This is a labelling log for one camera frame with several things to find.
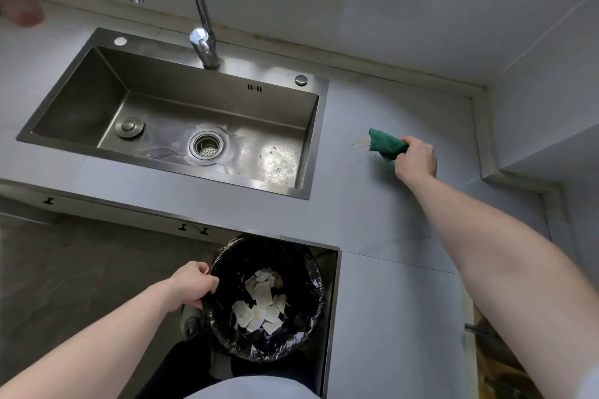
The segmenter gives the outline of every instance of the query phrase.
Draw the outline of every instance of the floor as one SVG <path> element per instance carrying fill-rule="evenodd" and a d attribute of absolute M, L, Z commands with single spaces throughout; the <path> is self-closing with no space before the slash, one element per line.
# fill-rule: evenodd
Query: floor
<path fill-rule="evenodd" d="M 75 216 L 0 219 L 0 383 L 188 260 L 210 262 L 218 247 Z M 120 398 L 134 397 L 181 339 L 171 313 Z M 227 377 L 222 360 L 215 368 Z"/>

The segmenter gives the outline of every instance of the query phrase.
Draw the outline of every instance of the stainless steel sink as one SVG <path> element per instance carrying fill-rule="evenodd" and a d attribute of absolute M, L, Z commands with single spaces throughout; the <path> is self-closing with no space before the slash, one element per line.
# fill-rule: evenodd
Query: stainless steel sink
<path fill-rule="evenodd" d="M 328 79 L 97 29 L 17 139 L 310 199 Z"/>

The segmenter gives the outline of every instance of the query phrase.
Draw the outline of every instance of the drain strainer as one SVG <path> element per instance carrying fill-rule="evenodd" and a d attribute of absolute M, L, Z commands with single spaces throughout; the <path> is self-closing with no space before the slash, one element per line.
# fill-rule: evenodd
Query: drain strainer
<path fill-rule="evenodd" d="M 189 141 L 189 151 L 199 160 L 211 160 L 223 150 L 222 137 L 214 131 L 202 131 Z"/>

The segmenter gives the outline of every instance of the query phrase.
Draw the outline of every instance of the cabinet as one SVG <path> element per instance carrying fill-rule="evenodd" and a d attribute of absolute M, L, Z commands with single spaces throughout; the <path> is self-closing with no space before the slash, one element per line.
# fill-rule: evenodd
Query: cabinet
<path fill-rule="evenodd" d="M 130 225 L 180 237 L 195 238 L 210 243 L 225 244 L 241 234 L 241 232 L 213 227 L 207 224 L 148 214 L 138 210 L 124 209 L 73 197 L 65 197 L 51 192 L 33 191 L 18 186 L 0 185 L 0 195 L 50 212 L 74 214 L 84 218 Z"/>

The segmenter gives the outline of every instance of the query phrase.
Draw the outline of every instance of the black garbage bag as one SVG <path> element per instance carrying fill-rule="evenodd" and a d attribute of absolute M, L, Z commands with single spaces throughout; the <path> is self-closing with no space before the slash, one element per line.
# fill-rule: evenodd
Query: black garbage bag
<path fill-rule="evenodd" d="M 231 306 L 251 304 L 245 281 L 263 268 L 281 275 L 280 293 L 287 297 L 283 325 L 272 335 L 235 328 Z M 231 355 L 258 363 L 276 361 L 308 341 L 324 308 L 324 288 L 318 264 L 307 246 L 253 235 L 242 235 L 217 253 L 210 274 L 218 289 L 204 299 L 207 320 L 218 342 Z"/>

